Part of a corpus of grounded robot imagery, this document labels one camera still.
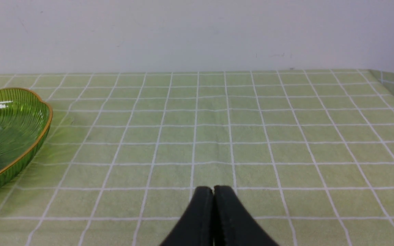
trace green glass dish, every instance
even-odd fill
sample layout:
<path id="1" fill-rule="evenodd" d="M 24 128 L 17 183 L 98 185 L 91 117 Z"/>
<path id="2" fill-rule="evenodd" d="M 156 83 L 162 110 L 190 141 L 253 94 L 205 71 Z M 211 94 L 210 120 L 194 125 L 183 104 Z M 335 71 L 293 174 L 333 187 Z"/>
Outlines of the green glass dish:
<path id="1" fill-rule="evenodd" d="M 0 89 L 0 187 L 33 159 L 50 130 L 51 106 L 28 89 Z"/>

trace white wall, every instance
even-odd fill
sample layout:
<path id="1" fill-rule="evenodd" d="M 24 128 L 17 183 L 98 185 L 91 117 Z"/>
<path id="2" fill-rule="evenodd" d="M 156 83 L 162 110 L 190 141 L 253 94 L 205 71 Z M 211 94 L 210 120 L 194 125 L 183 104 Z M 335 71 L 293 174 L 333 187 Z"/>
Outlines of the white wall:
<path id="1" fill-rule="evenodd" d="M 0 0 L 0 73 L 373 68 L 394 0 Z"/>

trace gold rim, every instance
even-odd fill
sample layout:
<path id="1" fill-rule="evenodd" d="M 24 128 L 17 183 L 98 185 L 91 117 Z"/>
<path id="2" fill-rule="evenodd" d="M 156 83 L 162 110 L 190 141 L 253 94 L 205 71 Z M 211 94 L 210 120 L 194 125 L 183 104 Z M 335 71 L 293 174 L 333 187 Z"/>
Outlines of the gold rim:
<path id="1" fill-rule="evenodd" d="M 45 133 L 48 131 L 48 129 L 49 129 L 50 125 L 51 125 L 51 120 L 53 119 L 53 109 L 51 108 L 51 105 L 50 105 L 49 103 L 43 101 L 42 98 L 40 98 L 40 96 L 39 96 L 36 92 L 34 92 L 34 91 L 32 91 L 32 90 L 29 90 L 29 89 L 18 88 L 18 87 L 3 88 L 3 89 L 0 89 L 0 91 L 3 91 L 3 90 L 13 90 L 13 89 L 24 90 L 24 91 L 27 91 L 27 92 L 30 92 L 31 94 L 33 94 L 33 95 L 39 100 L 40 103 L 43 103 L 43 104 L 45 104 L 45 105 L 48 107 L 48 109 L 50 110 L 50 116 L 48 117 L 47 124 L 46 124 L 45 127 L 43 128 L 43 131 L 40 133 L 40 135 L 39 135 L 39 137 L 36 139 L 36 141 L 35 141 L 35 142 L 34 142 L 34 143 L 33 143 L 33 144 L 32 144 L 22 155 L 20 155 L 18 158 L 16 158 L 13 162 L 11 162 L 11 163 L 10 163 L 9 165 L 7 165 L 5 168 L 1 169 L 1 170 L 0 170 L 0 174 L 1 174 L 1 173 L 4 173 L 7 169 L 9 169 L 9 168 L 12 167 L 14 164 L 16 164 L 19 160 L 21 160 L 23 157 L 25 157 L 34 147 L 37 146 L 37 144 L 39 143 L 39 141 L 43 138 L 43 136 L 45 135 Z"/>

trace green checkered tablecloth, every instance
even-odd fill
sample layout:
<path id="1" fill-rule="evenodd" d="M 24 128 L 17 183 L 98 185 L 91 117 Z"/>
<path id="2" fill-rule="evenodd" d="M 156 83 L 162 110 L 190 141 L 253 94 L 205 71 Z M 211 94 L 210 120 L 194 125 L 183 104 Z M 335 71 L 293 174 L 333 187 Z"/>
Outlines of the green checkered tablecloth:
<path id="1" fill-rule="evenodd" d="M 374 74 L 0 75 L 55 113 L 0 189 L 0 246 L 154 246 L 217 184 L 282 246 L 394 246 L 394 96 Z"/>

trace white grid line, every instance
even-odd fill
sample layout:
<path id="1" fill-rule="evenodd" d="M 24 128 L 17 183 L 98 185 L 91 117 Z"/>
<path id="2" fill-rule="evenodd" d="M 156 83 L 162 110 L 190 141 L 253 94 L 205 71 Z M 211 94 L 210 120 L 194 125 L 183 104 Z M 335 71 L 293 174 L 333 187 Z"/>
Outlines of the white grid line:
<path id="1" fill-rule="evenodd" d="M 379 94 L 382 96 L 390 96 L 390 94 Z M 225 97 L 226 95 L 211 95 L 211 96 L 199 96 L 199 98 L 216 98 Z M 349 95 L 349 97 L 377 97 L 376 94 L 367 95 Z M 228 97 L 238 97 L 238 98 L 255 98 L 255 96 L 238 96 L 238 95 L 228 95 Z M 348 97 L 347 95 L 322 95 L 322 98 L 336 98 L 336 97 Z M 170 99 L 195 99 L 196 97 L 170 97 Z M 258 98 L 287 98 L 286 96 L 258 96 Z M 316 96 L 289 96 L 288 98 L 316 98 Z M 77 98 L 51 98 L 52 101 L 69 101 L 75 100 Z M 78 101 L 85 100 L 105 100 L 106 97 L 100 98 L 80 98 Z M 136 99 L 135 97 L 111 97 L 111 99 Z M 141 99 L 166 99 L 166 97 L 142 97 Z"/>
<path id="2" fill-rule="evenodd" d="M 252 71 L 253 74 L 274 74 L 276 75 L 277 71 L 280 72 L 280 74 L 302 74 L 302 72 L 286 72 L 286 70 L 272 70 L 272 71 Z M 358 73 L 358 72 L 350 72 L 350 71 L 346 71 L 346 72 L 336 72 L 334 71 L 334 73 L 348 73 L 348 74 L 353 74 L 353 73 Z M 360 71 L 360 73 L 370 73 L 369 71 Z M 120 76 L 144 76 L 144 73 L 125 73 L 125 72 L 120 72 L 119 73 Z M 201 71 L 200 74 L 202 76 L 206 76 L 206 75 L 223 75 L 223 72 L 205 72 L 205 71 Z M 227 71 L 226 72 L 227 75 L 248 75 L 249 72 L 230 72 Z M 308 74 L 330 74 L 330 72 L 308 72 Z M 44 77 L 58 77 L 58 76 L 63 76 L 63 73 L 45 73 L 43 74 Z M 118 73 L 69 73 L 70 76 L 91 76 L 91 75 L 95 75 L 95 76 L 117 76 Z M 147 73 L 147 76 L 168 76 L 170 75 L 170 73 Z M 196 73 L 192 72 L 192 73 L 173 73 L 173 75 L 197 75 Z M 11 77 L 12 75 L 0 75 L 0 77 Z M 36 77 L 37 74 L 19 74 L 18 76 L 20 77 Z"/>
<path id="3" fill-rule="evenodd" d="M 0 217 L 0 220 L 39 220 L 41 217 L 28 217 L 28 216 L 17 216 L 17 217 Z M 44 221 L 87 221 L 89 217 L 45 217 Z M 179 220 L 180 217 L 95 217 L 93 221 L 154 221 L 154 220 Z M 300 216 L 254 216 L 253 219 L 291 219 L 291 220 L 388 220 L 388 217 L 300 217 Z"/>
<path id="4" fill-rule="evenodd" d="M 144 80 L 143 80 L 143 82 L 142 82 L 141 88 L 139 89 L 138 97 L 141 95 L 142 89 L 143 89 L 143 87 L 144 87 L 145 78 L 146 78 L 146 76 L 144 76 Z M 119 76 L 116 78 L 115 85 L 118 83 L 118 80 L 119 80 Z M 135 103 L 133 104 L 133 109 L 136 107 L 137 102 L 138 102 L 138 99 L 136 99 Z M 130 121 L 132 120 L 132 116 L 133 116 L 133 111 L 130 113 L 129 119 L 127 120 L 127 126 L 130 124 Z M 126 135 L 127 129 L 128 129 L 128 127 L 125 128 L 124 132 L 122 133 L 122 136 L 121 136 L 121 139 L 120 139 L 120 143 L 122 143 L 122 141 L 124 140 L 124 137 L 125 137 L 125 135 Z M 111 171 L 112 171 L 112 169 L 114 168 L 116 159 L 117 159 L 117 157 L 118 157 L 119 150 L 121 149 L 120 147 L 121 147 L 121 145 L 118 145 L 118 147 L 116 148 L 116 152 L 115 152 L 114 158 L 113 158 L 112 163 L 110 164 L 109 169 L 108 169 L 108 171 L 107 171 L 107 174 L 106 174 L 106 176 L 105 176 L 105 178 L 104 178 L 104 180 L 103 180 L 103 185 L 102 185 L 102 187 L 101 187 L 100 193 L 99 193 L 98 196 L 97 196 L 97 199 L 95 200 L 94 208 L 92 209 L 90 218 L 93 218 L 94 215 L 95 215 L 95 212 L 96 212 L 96 210 L 97 210 L 98 204 L 100 203 L 100 199 L 101 199 L 102 194 L 103 194 L 103 192 L 104 192 L 104 189 L 105 189 L 105 187 L 106 187 L 107 181 L 108 181 L 108 179 L 109 179 L 109 177 L 110 177 Z M 91 221 L 92 221 L 92 220 L 88 220 L 88 223 L 86 224 L 86 227 L 84 228 L 83 232 L 82 232 L 81 235 L 80 235 L 80 240 L 78 241 L 78 245 L 79 245 L 79 246 L 81 246 L 81 245 L 83 244 L 84 236 L 85 236 L 85 234 L 86 234 L 86 231 L 89 229 L 89 227 L 90 227 L 90 225 L 91 225 Z"/>
<path id="5" fill-rule="evenodd" d="M 65 81 L 67 75 L 68 75 L 68 74 L 66 73 L 66 74 L 63 76 L 63 78 L 62 78 L 60 84 L 59 84 L 59 85 L 53 90 L 53 92 L 51 92 L 51 94 L 48 96 L 47 101 L 50 100 L 51 98 L 53 98 L 53 96 L 54 96 L 54 94 L 56 93 L 56 91 L 57 91 L 59 88 L 61 88 L 61 86 L 62 86 L 63 82 Z M 88 87 L 88 84 L 86 84 L 86 86 L 84 87 L 83 91 L 86 90 L 86 88 Z M 73 99 L 76 99 L 76 101 L 77 101 L 77 100 L 80 100 L 80 96 L 81 96 L 81 94 L 78 95 L 77 98 L 73 98 Z"/>
<path id="6" fill-rule="evenodd" d="M 226 164 L 232 165 L 231 162 L 220 162 L 220 161 L 211 161 L 211 162 L 194 162 L 194 165 L 204 165 L 204 164 Z M 67 165 L 67 162 L 62 163 L 38 163 L 39 165 Z M 97 166 L 108 166 L 110 163 L 87 163 L 87 162 L 72 162 L 74 165 L 97 165 Z M 348 165 L 355 164 L 355 162 L 293 162 L 293 163 L 275 163 L 276 165 Z M 359 162 L 361 165 L 394 165 L 394 162 Z M 116 163 L 116 165 L 152 165 L 151 163 Z M 160 162 L 155 165 L 192 165 L 191 162 Z M 233 165 L 272 165 L 272 163 L 267 162 L 238 162 Z"/>
<path id="7" fill-rule="evenodd" d="M 352 84 L 380 84 L 378 82 L 371 82 L 371 81 L 367 81 L 367 82 L 358 82 L 358 83 L 349 83 L 346 85 L 352 85 Z M 303 86 L 303 85 L 308 85 L 308 83 L 301 83 L 301 84 L 285 84 L 285 86 Z M 336 83 L 322 83 L 322 84 L 313 84 L 313 86 L 321 86 L 321 85 L 330 85 L 330 86 L 338 86 L 338 84 Z M 280 87 L 279 84 L 257 84 L 255 85 L 256 87 Z M 116 87 L 111 87 L 111 86 L 90 86 L 89 88 L 93 88 L 93 89 L 121 89 L 121 88 L 140 88 L 141 86 L 134 86 L 134 85 L 129 85 L 129 86 L 116 86 Z M 168 88 L 168 86 L 156 86 L 156 85 L 151 85 L 151 86 L 145 86 L 146 88 Z M 204 87 L 224 87 L 223 85 L 201 85 L 201 88 Z M 252 87 L 251 85 L 228 85 L 228 88 L 230 87 Z M 176 85 L 176 86 L 172 86 L 171 88 L 197 88 L 197 86 L 195 85 Z M 41 87 L 41 86 L 37 86 L 34 87 L 34 89 L 55 89 L 55 87 Z M 83 87 L 79 87 L 79 86 L 62 86 L 61 89 L 83 89 Z"/>
<path id="8" fill-rule="evenodd" d="M 304 70 L 304 73 L 305 73 L 306 79 L 307 79 L 308 82 L 311 84 L 311 80 L 310 80 L 310 78 L 308 77 L 308 74 L 305 72 L 305 70 Z M 324 105 L 322 99 L 319 97 L 319 94 L 317 93 L 317 91 L 316 91 L 316 89 L 315 89 L 314 87 L 313 87 L 313 90 L 314 90 L 314 93 L 316 94 L 317 98 L 319 99 L 320 104 L 322 105 L 323 109 L 325 110 L 328 119 L 331 121 L 331 123 L 332 123 L 332 125 L 334 126 L 335 130 L 337 131 L 339 137 L 340 137 L 341 140 L 343 141 L 343 143 L 344 143 L 344 145 L 345 145 L 347 151 L 349 151 L 349 153 L 350 153 L 350 155 L 352 156 L 352 158 L 354 159 L 354 161 L 357 162 L 355 156 L 353 155 L 352 151 L 350 150 L 350 148 L 349 148 L 349 146 L 348 146 L 348 142 L 345 141 L 343 135 L 342 135 L 341 132 L 339 131 L 338 127 L 335 125 L 335 122 L 333 121 L 333 119 L 332 119 L 332 117 L 330 116 L 330 114 L 329 114 L 327 108 L 325 107 L 325 105 Z"/>
<path id="9" fill-rule="evenodd" d="M 253 79 L 253 73 L 252 72 L 250 72 L 250 76 L 252 78 L 253 90 L 255 92 L 255 95 L 258 96 L 256 88 L 255 88 L 255 80 Z M 276 168 L 276 165 L 275 165 L 275 158 L 273 157 L 272 147 L 271 147 L 270 140 L 269 140 L 268 134 L 267 134 L 267 128 L 264 126 L 265 125 L 264 116 L 262 115 L 261 106 L 259 104 L 258 97 L 256 98 L 256 103 L 258 104 L 258 109 L 260 111 L 259 113 L 261 115 L 261 122 L 263 124 L 265 139 L 267 140 L 267 147 L 268 147 L 268 151 L 270 153 L 270 158 L 272 159 L 273 170 L 275 171 L 276 181 L 278 183 L 279 194 L 280 194 L 280 197 L 282 199 L 282 203 L 283 203 L 283 206 L 284 206 L 285 213 L 289 217 L 290 216 L 290 212 L 288 210 L 288 206 L 287 206 L 287 203 L 285 201 L 284 192 L 282 190 L 282 185 L 281 185 L 280 179 L 279 179 L 278 169 Z M 294 246 L 297 246 L 297 236 L 296 236 L 296 230 L 294 229 L 294 226 L 293 226 L 293 222 L 291 221 L 291 219 L 288 219 L 288 223 L 290 225 L 291 234 L 293 236 L 293 244 L 294 244 Z"/>
<path id="10" fill-rule="evenodd" d="M 94 75 L 92 74 L 91 77 L 89 78 L 89 81 L 88 81 L 88 83 L 86 84 L 85 88 L 84 88 L 83 91 L 78 95 L 78 98 L 80 98 L 81 95 L 83 94 L 83 92 L 88 88 L 89 84 L 91 83 L 91 80 L 92 80 L 93 76 L 94 76 Z M 66 78 L 66 76 L 63 77 L 63 79 L 62 79 L 62 81 L 61 81 L 61 83 L 60 83 L 59 85 L 61 85 L 61 84 L 64 82 L 65 78 Z M 98 113 L 97 118 L 96 118 L 95 120 L 98 120 L 99 117 L 100 117 L 100 112 Z M 87 134 L 86 137 L 84 138 L 83 142 L 86 141 L 86 139 L 88 138 L 89 133 L 90 133 L 90 132 L 88 132 L 88 134 Z M 77 150 L 76 153 L 74 154 L 74 157 L 73 157 L 72 160 L 71 160 L 72 162 L 75 160 L 75 157 L 77 157 L 77 154 L 78 154 L 78 152 L 80 152 L 82 146 L 83 146 L 83 143 L 80 145 L 80 147 L 78 148 L 78 150 Z M 71 167 L 71 164 L 72 164 L 72 163 L 70 163 L 70 164 L 68 165 L 68 167 L 66 168 L 66 170 L 65 170 L 65 172 L 64 172 L 64 174 L 63 174 L 63 176 L 62 176 L 62 179 L 59 181 L 59 184 L 58 184 L 57 188 L 54 190 L 53 196 L 51 196 L 50 202 L 47 204 L 47 207 L 45 208 L 45 211 L 44 211 L 43 214 L 42 214 L 42 218 L 45 218 L 45 216 L 47 215 L 48 210 L 49 210 L 50 207 L 51 207 L 51 204 L 53 203 L 54 199 L 55 199 L 56 196 L 57 196 L 57 193 L 59 192 L 59 189 L 58 189 L 58 188 L 61 187 L 61 185 L 62 185 L 62 183 L 63 183 L 63 181 L 64 181 L 64 179 L 65 179 L 67 173 L 69 172 L 69 169 L 70 169 L 70 167 Z M 28 239 L 27 239 L 27 243 L 25 243 L 25 246 L 29 246 L 29 245 L 30 245 L 31 239 L 32 239 L 32 237 L 33 237 L 33 234 L 37 231 L 37 229 L 39 229 L 39 227 L 42 225 L 42 222 L 43 222 L 43 220 L 40 220 L 39 223 L 37 224 L 37 226 L 30 232 L 30 234 L 28 234 Z"/>
<path id="11" fill-rule="evenodd" d="M 37 81 L 42 77 L 42 73 L 34 80 L 34 83 L 30 86 L 30 90 L 36 85 Z"/>
<path id="12" fill-rule="evenodd" d="M 333 124 L 300 124 L 301 126 L 333 126 Z M 369 124 L 335 124 L 336 126 L 369 126 Z M 371 123 L 372 126 L 394 126 L 394 123 Z M 164 127 L 193 127 L 194 125 L 163 125 Z M 222 124 L 197 124 L 197 126 L 224 126 L 228 125 Z M 262 124 L 231 124 L 231 126 L 262 126 Z M 265 126 L 297 126 L 297 124 L 265 124 Z M 83 127 L 88 128 L 91 126 L 83 126 L 83 125 L 69 125 L 62 127 Z M 125 126 L 108 126 L 108 125 L 95 125 L 94 127 L 102 127 L 102 128 L 125 128 Z M 138 127 L 160 127 L 160 125 L 135 125 L 128 126 L 129 128 L 138 128 Z"/>
<path id="13" fill-rule="evenodd" d="M 194 187 L 194 162 L 196 156 L 196 142 L 197 142 L 197 112 L 198 112 L 198 91 L 200 83 L 200 73 L 197 73 L 197 94 L 196 94 L 196 108 L 194 115 L 194 136 L 193 136 L 193 153 L 192 153 L 192 165 L 191 165 L 191 178 L 189 181 L 189 201 L 193 197 L 193 187 Z"/>
<path id="14" fill-rule="evenodd" d="M 226 72 L 223 73 L 224 83 L 225 83 L 225 93 L 226 93 L 226 106 L 229 108 L 229 96 L 227 92 L 227 80 L 226 80 Z M 232 127 L 230 122 L 230 110 L 227 110 L 227 122 L 229 129 L 229 143 L 230 143 L 230 161 L 232 163 L 232 176 L 233 176 L 233 190 L 236 194 L 238 194 L 238 190 L 236 189 L 236 173 L 235 173 L 235 159 L 233 155 L 233 144 L 232 144 Z"/>
<path id="15" fill-rule="evenodd" d="M 279 79 L 280 79 L 280 84 L 283 86 L 283 82 L 282 82 L 282 79 L 281 79 L 279 73 L 278 73 L 278 76 L 279 76 Z M 286 96 L 288 96 L 284 86 L 283 86 L 283 91 L 284 91 L 284 93 L 286 94 Z M 303 132 L 303 129 L 302 129 L 302 127 L 300 126 L 299 121 L 298 121 L 298 119 L 297 119 L 297 116 L 296 116 L 296 114 L 294 113 L 294 109 L 293 109 L 293 107 L 291 106 L 290 99 L 287 98 L 287 101 L 288 101 L 288 103 L 289 103 L 289 105 L 290 105 L 290 107 L 291 107 L 291 109 L 292 109 L 292 112 L 293 112 L 293 115 L 294 115 L 294 119 L 296 120 L 296 123 L 297 123 L 297 125 L 298 125 L 298 128 L 299 128 L 299 130 L 300 130 L 300 132 L 301 132 L 301 134 L 302 134 L 303 140 L 305 140 L 305 142 L 307 142 L 305 133 Z M 346 228 L 346 226 L 344 225 L 343 221 L 340 219 L 340 215 L 339 215 L 339 213 L 338 213 L 338 211 L 337 211 L 337 208 L 335 207 L 335 204 L 334 204 L 334 202 L 333 202 L 333 200 L 332 200 L 332 197 L 331 197 L 331 195 L 330 195 L 330 193 L 329 193 L 329 190 L 327 189 L 327 185 L 326 185 L 325 179 L 323 178 L 323 175 L 322 175 L 322 172 L 321 172 L 320 169 L 319 169 L 319 166 L 316 164 L 316 159 L 315 159 L 315 157 L 314 157 L 314 155 L 313 155 L 313 153 L 312 153 L 312 151 L 311 151 L 310 145 L 309 145 L 308 143 L 306 143 L 306 148 L 308 149 L 308 152 L 309 152 L 309 154 L 310 154 L 310 156 L 311 156 L 311 159 L 312 159 L 312 161 L 313 161 L 313 163 L 314 163 L 314 166 L 316 167 L 316 170 L 317 170 L 317 172 L 318 172 L 318 174 L 319 174 L 320 180 L 322 181 L 323 186 L 326 188 L 326 189 L 325 189 L 326 195 L 327 195 L 327 197 L 328 197 L 328 199 L 329 199 L 329 202 L 330 202 L 330 204 L 331 204 L 331 206 L 332 206 L 332 209 L 333 209 L 333 211 L 334 211 L 336 217 L 338 218 L 338 222 L 340 223 L 341 227 L 342 227 L 343 230 L 344 230 L 344 233 L 345 233 L 345 235 L 346 235 L 347 243 L 349 244 L 349 246 L 352 246 L 352 241 L 351 241 L 351 239 L 350 239 L 350 237 L 349 237 L 349 231 L 347 230 L 347 228 Z"/>
<path id="16" fill-rule="evenodd" d="M 334 74 L 333 75 L 335 77 L 335 79 L 337 79 L 337 82 L 340 83 L 339 79 L 337 78 L 337 76 Z M 347 91 L 344 89 L 344 87 L 340 84 L 341 88 L 344 90 L 344 93 L 346 93 L 347 95 Z M 351 102 L 354 104 L 354 106 L 356 107 L 356 104 L 354 103 L 354 101 L 351 98 Z M 359 113 L 361 114 L 361 116 L 363 117 L 363 119 L 367 122 L 370 123 L 367 118 L 363 115 L 363 113 L 361 112 L 361 110 L 359 111 Z M 380 138 L 380 136 L 378 135 L 378 133 L 376 131 L 374 131 L 374 133 L 377 135 L 377 137 Z M 357 159 L 355 157 L 355 155 L 352 153 L 352 151 L 350 151 L 349 147 L 347 147 L 349 154 L 352 156 L 352 158 L 355 160 L 355 162 L 357 162 Z M 367 185 L 369 187 L 372 187 L 372 185 L 370 184 L 369 180 L 367 179 L 366 175 L 364 174 L 364 171 L 362 170 L 361 166 L 357 163 L 357 167 L 358 170 L 360 171 L 361 175 L 363 176 L 364 180 L 366 181 Z M 381 210 L 383 211 L 383 213 L 386 215 L 387 218 L 389 218 L 389 222 L 391 223 L 391 225 L 394 227 L 394 222 L 393 220 L 390 218 L 387 210 L 385 209 L 385 207 L 383 206 L 383 204 L 381 203 L 380 198 L 378 197 L 378 194 L 375 192 L 374 189 L 372 189 L 372 193 L 375 196 L 375 199 L 377 200 L 379 206 L 381 207 Z"/>
<path id="17" fill-rule="evenodd" d="M 261 144 L 266 144 L 267 142 L 232 142 L 232 143 L 226 143 L 226 142 L 216 142 L 216 141 L 201 141 L 201 142 L 162 142 L 158 143 L 158 145 L 193 145 L 194 143 L 196 144 L 218 144 L 218 145 L 261 145 Z M 321 141 L 321 142 L 311 142 L 311 141 L 270 141 L 271 144 L 312 144 L 312 145 L 320 145 L 320 144 L 331 144 L 331 145 L 337 145 L 337 144 L 382 144 L 382 143 L 387 143 L 387 144 L 394 144 L 394 141 L 366 141 L 366 142 L 361 142 L 361 141 L 349 141 L 349 142 L 338 142 L 338 141 Z M 81 143 L 47 143 L 48 145 L 80 145 Z M 156 143 L 143 143 L 143 142 L 136 142 L 136 143 L 101 143 L 101 142 L 90 142 L 90 143 L 84 143 L 84 145 L 156 145 Z"/>
<path id="18" fill-rule="evenodd" d="M 158 132 L 158 140 L 156 141 L 156 145 L 155 145 L 155 151 L 154 151 L 154 154 L 153 154 L 152 165 L 150 167 L 150 172 L 149 172 L 148 178 L 147 178 L 147 185 L 146 185 L 147 189 L 145 190 L 144 198 L 142 199 L 141 211 L 139 212 L 139 218 L 143 217 L 142 215 L 144 213 L 145 203 L 147 202 L 148 188 L 150 187 L 150 181 L 152 180 L 153 169 L 155 168 L 156 155 L 158 153 L 159 142 L 160 142 L 160 139 L 161 139 L 162 125 L 164 123 L 166 109 L 167 109 L 167 103 L 168 103 L 168 98 L 169 98 L 169 94 L 170 94 L 170 91 L 171 91 L 172 78 L 173 78 L 173 75 L 171 73 L 170 84 L 169 84 L 170 87 L 168 88 L 167 99 L 165 101 L 164 112 L 162 114 L 161 126 L 159 127 L 159 132 Z M 136 225 L 136 229 L 135 229 L 134 234 L 133 234 L 132 246 L 136 246 L 137 235 L 138 235 L 140 227 L 141 227 L 141 219 L 138 219 L 138 223 Z"/>
<path id="19" fill-rule="evenodd" d="M 57 187 L 20 187 L 15 185 L 17 190 L 54 190 Z M 197 187 L 149 187 L 148 190 L 189 190 Z M 146 190 L 146 187 L 111 187 L 111 188 L 83 188 L 83 187 L 60 187 L 59 190 L 81 190 L 81 191 L 112 191 L 112 190 Z M 394 190 L 394 187 L 237 187 L 238 190 Z"/>
<path id="20" fill-rule="evenodd" d="M 384 83 L 386 83 L 386 84 L 394 84 L 394 81 L 382 80 L 381 83 L 382 84 L 384 84 Z"/>
<path id="21" fill-rule="evenodd" d="M 14 77 L 16 77 L 16 74 L 13 75 L 13 76 L 7 81 L 7 83 L 5 83 L 5 85 L 3 86 L 3 88 L 7 87 L 8 84 L 10 84 L 10 82 L 14 79 Z"/>
<path id="22" fill-rule="evenodd" d="M 348 95 L 348 93 L 347 93 L 347 91 L 346 91 L 346 89 L 344 89 L 344 87 L 343 86 L 341 86 L 341 88 L 344 90 L 344 93 L 346 93 L 346 95 Z M 350 99 L 351 100 L 351 102 L 353 103 L 353 105 L 358 109 L 358 112 L 361 114 L 361 116 L 363 117 L 363 119 L 369 124 L 369 127 L 370 127 L 370 129 L 374 132 L 374 134 L 380 139 L 380 141 L 381 141 L 381 143 L 382 143 L 382 145 L 386 148 L 386 150 L 387 150 L 387 152 L 390 154 L 390 156 L 394 159 L 394 154 L 393 154 L 393 152 L 389 149 L 389 147 L 387 146 L 387 144 L 385 143 L 385 141 L 382 139 L 382 137 L 378 134 L 378 132 L 375 130 L 375 128 L 373 127 L 373 126 L 371 126 L 370 125 L 370 121 L 369 120 L 367 120 L 367 118 L 364 116 L 364 114 L 363 114 L 363 112 L 360 110 L 360 108 L 355 104 L 355 102 L 352 100 L 352 98 Z"/>
<path id="23" fill-rule="evenodd" d="M 10 198 L 10 196 L 13 194 L 13 192 L 16 190 L 17 188 L 17 184 L 19 184 L 19 181 L 21 180 L 21 178 L 25 175 L 26 171 L 28 170 L 28 166 L 24 168 L 24 171 L 19 175 L 18 179 L 16 180 L 16 182 L 13 184 L 13 187 L 10 188 L 10 190 L 7 192 L 7 195 L 5 196 L 4 200 L 1 202 L 0 204 L 0 212 L 2 211 L 4 205 L 6 204 L 6 202 L 8 201 L 8 199 Z"/>
<path id="24" fill-rule="evenodd" d="M 323 111 L 323 109 L 296 109 L 295 111 Z M 360 108 L 361 110 L 386 110 L 394 108 Z M 222 111 L 232 111 L 232 110 L 247 110 L 247 111 L 259 111 L 258 109 L 246 109 L 246 108 L 229 108 L 229 109 L 198 109 L 198 112 L 208 111 L 208 112 L 222 112 Z M 352 108 L 345 109 L 328 109 L 330 111 L 349 111 L 358 110 Z M 55 111 L 66 112 L 67 110 L 57 109 Z M 69 110 L 70 112 L 98 112 L 98 110 Z M 194 112 L 195 109 L 167 109 L 166 112 Z M 262 109 L 262 112 L 273 112 L 273 111 L 291 111 L 291 109 Z M 102 112 L 131 112 L 131 110 L 103 110 Z M 163 112 L 160 109 L 139 109 L 135 112 Z"/>
<path id="25" fill-rule="evenodd" d="M 367 80 L 367 78 L 362 74 L 362 73 L 360 73 L 361 74 L 361 76 L 363 76 L 363 78 L 365 79 L 365 80 Z M 393 111 L 393 113 L 394 113 L 394 107 L 391 107 L 390 106 L 390 104 L 388 104 L 388 102 L 384 99 L 384 97 L 383 97 L 383 95 L 381 95 L 376 89 L 375 89 L 375 87 L 373 87 L 372 85 L 370 85 L 370 87 L 375 91 L 375 93 L 381 98 L 381 100 L 387 105 L 387 107 L 388 107 L 388 109 L 391 109 L 392 111 Z"/>

